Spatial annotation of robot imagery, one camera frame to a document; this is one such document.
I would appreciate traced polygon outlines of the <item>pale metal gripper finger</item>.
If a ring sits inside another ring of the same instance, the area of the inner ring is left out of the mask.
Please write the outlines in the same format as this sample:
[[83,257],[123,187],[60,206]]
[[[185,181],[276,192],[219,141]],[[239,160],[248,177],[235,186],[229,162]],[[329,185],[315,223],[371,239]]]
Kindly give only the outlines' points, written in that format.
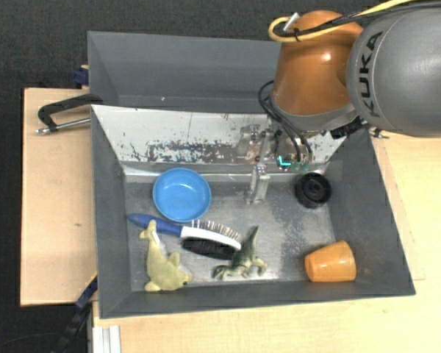
[[269,174],[261,174],[257,176],[257,185],[256,185],[257,202],[262,202],[265,200],[268,192],[269,181],[270,181]]
[[253,204],[262,201],[262,166],[255,165],[251,172],[251,181],[248,191],[245,194],[245,201]]

